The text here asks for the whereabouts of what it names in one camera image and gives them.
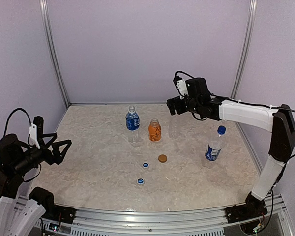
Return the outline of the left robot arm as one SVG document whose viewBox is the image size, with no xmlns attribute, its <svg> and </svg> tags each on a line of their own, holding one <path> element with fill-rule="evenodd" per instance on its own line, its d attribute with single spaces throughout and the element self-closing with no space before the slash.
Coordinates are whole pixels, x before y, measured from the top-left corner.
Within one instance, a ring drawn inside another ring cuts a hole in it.
<svg viewBox="0 0 295 236">
<path fill-rule="evenodd" d="M 73 221 L 74 209 L 56 205 L 53 194 L 41 187 L 30 192 L 22 212 L 14 215 L 18 189 L 26 182 L 26 173 L 41 167 L 42 162 L 60 164 L 72 144 L 71 140 L 56 142 L 56 134 L 50 137 L 48 143 L 39 142 L 40 148 L 30 147 L 16 134 L 0 140 L 0 236 L 26 236 L 42 216 L 57 222 Z"/>
</svg>

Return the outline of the brown bottle cap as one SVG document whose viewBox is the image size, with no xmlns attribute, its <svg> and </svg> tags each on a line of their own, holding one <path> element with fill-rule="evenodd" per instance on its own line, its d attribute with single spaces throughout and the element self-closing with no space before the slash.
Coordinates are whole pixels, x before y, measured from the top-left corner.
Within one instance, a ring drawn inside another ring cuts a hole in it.
<svg viewBox="0 0 295 236">
<path fill-rule="evenodd" d="M 168 160 L 168 158 L 164 154 L 161 154 L 161 155 L 158 156 L 158 161 L 161 162 L 161 163 L 165 163 L 165 162 L 167 162 L 167 160 Z"/>
</svg>

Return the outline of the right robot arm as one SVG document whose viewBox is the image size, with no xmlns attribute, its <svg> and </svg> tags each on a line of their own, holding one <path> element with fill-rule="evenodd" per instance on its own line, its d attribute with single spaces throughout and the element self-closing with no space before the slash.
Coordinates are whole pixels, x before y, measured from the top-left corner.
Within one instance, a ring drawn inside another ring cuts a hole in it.
<svg viewBox="0 0 295 236">
<path fill-rule="evenodd" d="M 261 210 L 259 201 L 263 200 L 279 181 L 285 165 L 292 158 L 295 147 L 295 121 L 292 110 L 286 104 L 272 107 L 214 95 L 208 90 L 205 78 L 185 80 L 176 75 L 173 82 L 179 95 L 166 102 L 171 115 L 190 112 L 193 115 L 198 114 L 200 120 L 208 118 L 233 121 L 271 133 L 268 159 L 251 191 L 251 196 L 255 199 L 251 199 L 241 208 L 244 217 L 254 217 Z"/>
</svg>

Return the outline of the orange drink bottle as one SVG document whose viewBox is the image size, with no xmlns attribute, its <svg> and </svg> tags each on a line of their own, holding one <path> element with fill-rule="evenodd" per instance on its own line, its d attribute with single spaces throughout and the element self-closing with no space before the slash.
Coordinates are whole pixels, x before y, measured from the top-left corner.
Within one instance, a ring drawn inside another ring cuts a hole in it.
<svg viewBox="0 0 295 236">
<path fill-rule="evenodd" d="M 154 118 L 150 121 L 148 131 L 149 139 L 152 142 L 158 142 L 161 140 L 161 125 L 159 124 L 158 119 Z"/>
</svg>

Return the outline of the clear bottle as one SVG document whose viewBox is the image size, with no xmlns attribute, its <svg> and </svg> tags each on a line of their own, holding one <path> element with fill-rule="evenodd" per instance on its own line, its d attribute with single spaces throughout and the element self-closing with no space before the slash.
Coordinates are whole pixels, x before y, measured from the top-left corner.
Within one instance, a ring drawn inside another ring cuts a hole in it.
<svg viewBox="0 0 295 236">
<path fill-rule="evenodd" d="M 169 137 L 172 139 L 175 139 L 180 135 L 180 132 L 181 132 L 180 115 L 170 116 L 169 127 L 168 127 Z"/>
</svg>

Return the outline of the blue bottle cap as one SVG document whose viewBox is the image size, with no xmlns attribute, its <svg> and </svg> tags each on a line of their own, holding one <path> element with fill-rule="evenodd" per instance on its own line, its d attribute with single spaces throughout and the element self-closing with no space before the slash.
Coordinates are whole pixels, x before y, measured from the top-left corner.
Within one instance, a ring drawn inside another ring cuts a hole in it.
<svg viewBox="0 0 295 236">
<path fill-rule="evenodd" d="M 218 130 L 217 132 L 220 134 L 220 135 L 224 135 L 226 133 L 226 127 L 225 126 L 219 126 L 218 127 Z"/>
</svg>

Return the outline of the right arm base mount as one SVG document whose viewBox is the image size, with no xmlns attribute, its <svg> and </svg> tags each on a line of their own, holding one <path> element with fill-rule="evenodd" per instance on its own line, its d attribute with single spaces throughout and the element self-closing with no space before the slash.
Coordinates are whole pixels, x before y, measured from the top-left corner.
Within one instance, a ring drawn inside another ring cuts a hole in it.
<svg viewBox="0 0 295 236">
<path fill-rule="evenodd" d="M 253 219 L 266 215 L 267 213 L 268 210 L 266 208 L 265 201 L 254 197 L 252 192 L 250 192 L 246 197 L 245 203 L 225 208 L 228 223 Z"/>
</svg>

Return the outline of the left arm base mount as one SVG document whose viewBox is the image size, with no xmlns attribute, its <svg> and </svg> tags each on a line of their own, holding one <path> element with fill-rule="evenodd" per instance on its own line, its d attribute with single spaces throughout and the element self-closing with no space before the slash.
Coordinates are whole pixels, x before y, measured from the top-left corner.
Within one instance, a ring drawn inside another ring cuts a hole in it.
<svg viewBox="0 0 295 236">
<path fill-rule="evenodd" d="M 46 212 L 43 218 L 57 221 L 59 223 L 72 224 L 76 215 L 76 209 L 68 206 L 57 205 L 54 202 L 53 193 L 41 187 L 35 187 L 29 194 L 29 199 L 37 201 Z"/>
</svg>

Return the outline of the white bottle cap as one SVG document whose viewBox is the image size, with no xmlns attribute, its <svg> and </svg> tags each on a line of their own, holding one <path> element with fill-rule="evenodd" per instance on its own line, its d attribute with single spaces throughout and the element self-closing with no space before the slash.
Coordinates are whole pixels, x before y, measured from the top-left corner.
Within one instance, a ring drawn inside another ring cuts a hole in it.
<svg viewBox="0 0 295 236">
<path fill-rule="evenodd" d="M 148 162 L 144 162 L 144 163 L 142 164 L 142 167 L 143 167 L 144 169 L 148 169 L 148 168 L 150 167 L 150 164 L 149 164 Z"/>
</svg>

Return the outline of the blue white cap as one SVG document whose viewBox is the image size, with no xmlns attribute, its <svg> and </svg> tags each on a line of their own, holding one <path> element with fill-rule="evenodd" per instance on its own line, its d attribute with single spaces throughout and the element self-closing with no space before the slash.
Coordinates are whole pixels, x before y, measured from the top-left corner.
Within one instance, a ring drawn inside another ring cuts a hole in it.
<svg viewBox="0 0 295 236">
<path fill-rule="evenodd" d="M 136 180 L 136 184 L 137 184 L 137 185 L 144 185 L 144 183 L 145 183 L 145 180 L 144 180 L 143 178 L 138 178 L 138 179 Z"/>
</svg>

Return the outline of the blue label bottle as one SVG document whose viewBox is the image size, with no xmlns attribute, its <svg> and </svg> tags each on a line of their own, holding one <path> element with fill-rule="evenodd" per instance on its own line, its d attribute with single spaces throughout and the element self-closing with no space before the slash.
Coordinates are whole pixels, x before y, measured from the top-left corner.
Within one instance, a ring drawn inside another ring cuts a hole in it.
<svg viewBox="0 0 295 236">
<path fill-rule="evenodd" d="M 225 134 L 220 135 L 217 131 L 215 131 L 210 139 L 207 146 L 207 150 L 205 152 L 205 157 L 208 161 L 217 160 L 225 142 Z"/>
<path fill-rule="evenodd" d="M 136 112 L 134 105 L 128 107 L 128 112 L 125 116 L 126 128 L 128 130 L 128 141 L 131 143 L 137 143 L 140 140 L 139 128 L 140 117 Z"/>
</svg>

